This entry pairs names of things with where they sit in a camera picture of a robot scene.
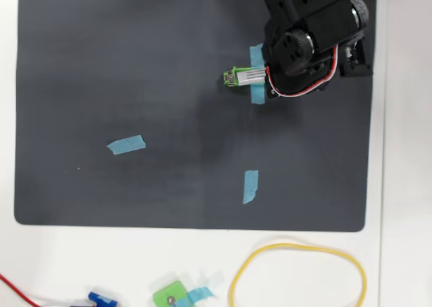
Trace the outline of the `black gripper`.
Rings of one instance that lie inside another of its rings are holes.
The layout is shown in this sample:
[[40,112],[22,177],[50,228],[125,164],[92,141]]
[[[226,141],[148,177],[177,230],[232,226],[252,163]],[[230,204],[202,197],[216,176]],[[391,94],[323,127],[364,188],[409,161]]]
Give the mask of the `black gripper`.
[[298,76],[287,76],[280,69],[265,67],[265,90],[268,97],[293,99],[323,90],[337,71],[338,57],[330,55],[318,64],[306,68]]

